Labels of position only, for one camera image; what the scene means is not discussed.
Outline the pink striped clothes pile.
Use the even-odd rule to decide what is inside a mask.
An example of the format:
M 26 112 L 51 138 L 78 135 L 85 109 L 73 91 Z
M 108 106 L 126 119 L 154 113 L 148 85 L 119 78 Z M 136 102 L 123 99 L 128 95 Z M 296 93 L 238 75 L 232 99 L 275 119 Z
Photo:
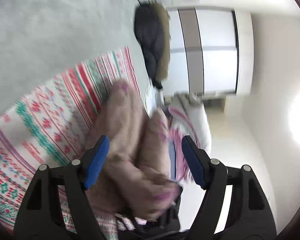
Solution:
M 195 143 L 198 142 L 196 132 L 185 111 L 178 106 L 165 106 L 164 113 L 168 119 L 169 143 L 174 145 L 174 161 L 172 152 L 169 151 L 171 168 L 174 168 L 174 178 L 176 181 L 192 182 L 194 178 L 184 157 L 182 150 L 182 139 L 189 135 Z

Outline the white pillow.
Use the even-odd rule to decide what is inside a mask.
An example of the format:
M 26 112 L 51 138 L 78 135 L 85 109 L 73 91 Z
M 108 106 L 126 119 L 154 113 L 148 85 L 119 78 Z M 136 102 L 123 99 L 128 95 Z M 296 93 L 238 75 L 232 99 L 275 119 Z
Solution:
M 175 93 L 168 107 L 171 128 L 189 135 L 198 148 L 211 153 L 212 135 L 203 102 L 195 94 Z

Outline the pink floral padded garment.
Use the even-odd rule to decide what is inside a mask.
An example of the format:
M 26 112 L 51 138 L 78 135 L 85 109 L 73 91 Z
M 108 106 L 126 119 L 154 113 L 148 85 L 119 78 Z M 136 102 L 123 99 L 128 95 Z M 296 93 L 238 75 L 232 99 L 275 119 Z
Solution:
M 172 206 L 180 186 L 171 180 L 168 121 L 161 109 L 148 116 L 138 91 L 126 80 L 115 81 L 90 130 L 85 146 L 109 138 L 106 161 L 87 191 L 93 209 L 157 220 Z

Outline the red green patterned bedspread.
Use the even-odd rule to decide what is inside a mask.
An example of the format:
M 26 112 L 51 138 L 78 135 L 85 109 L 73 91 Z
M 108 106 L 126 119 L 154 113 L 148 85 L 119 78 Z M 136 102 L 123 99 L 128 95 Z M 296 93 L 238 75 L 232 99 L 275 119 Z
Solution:
M 55 75 L 0 116 L 0 225 L 8 232 L 37 168 L 63 166 L 82 153 L 117 79 L 138 87 L 128 47 Z

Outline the olive and black jacket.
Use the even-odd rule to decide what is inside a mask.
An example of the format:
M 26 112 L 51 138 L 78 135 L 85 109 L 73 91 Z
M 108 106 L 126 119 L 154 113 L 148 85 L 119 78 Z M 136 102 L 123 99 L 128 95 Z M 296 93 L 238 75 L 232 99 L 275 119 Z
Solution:
M 141 47 L 148 77 L 162 90 L 170 64 L 170 16 L 160 3 L 142 3 L 135 10 L 134 34 Z

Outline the white sliding wardrobe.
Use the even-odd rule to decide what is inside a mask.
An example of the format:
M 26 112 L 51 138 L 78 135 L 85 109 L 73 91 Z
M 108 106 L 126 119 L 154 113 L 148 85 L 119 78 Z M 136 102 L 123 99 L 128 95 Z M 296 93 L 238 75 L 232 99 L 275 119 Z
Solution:
M 251 91 L 254 35 L 251 14 L 224 8 L 168 10 L 170 65 L 163 95 L 216 98 Z

